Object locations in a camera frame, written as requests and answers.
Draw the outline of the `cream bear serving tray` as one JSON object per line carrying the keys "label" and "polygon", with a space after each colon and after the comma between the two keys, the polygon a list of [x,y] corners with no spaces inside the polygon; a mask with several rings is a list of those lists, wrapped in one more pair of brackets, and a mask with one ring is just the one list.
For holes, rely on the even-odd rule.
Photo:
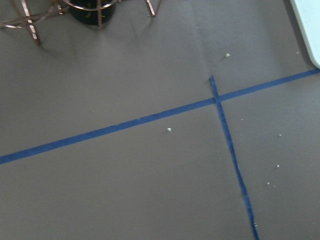
{"label": "cream bear serving tray", "polygon": [[320,68],[320,0],[290,0],[309,58]]}

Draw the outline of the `dark green wine bottle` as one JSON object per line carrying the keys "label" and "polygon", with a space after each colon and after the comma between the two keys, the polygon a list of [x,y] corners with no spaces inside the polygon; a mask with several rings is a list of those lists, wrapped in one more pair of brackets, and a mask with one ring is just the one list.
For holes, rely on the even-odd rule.
{"label": "dark green wine bottle", "polygon": [[[96,0],[70,0],[69,2],[71,3],[69,12],[77,21],[91,26],[97,26],[99,24],[98,11],[96,10]],[[104,24],[108,22],[113,16],[115,10],[115,2],[110,6],[102,9],[101,23]]]}

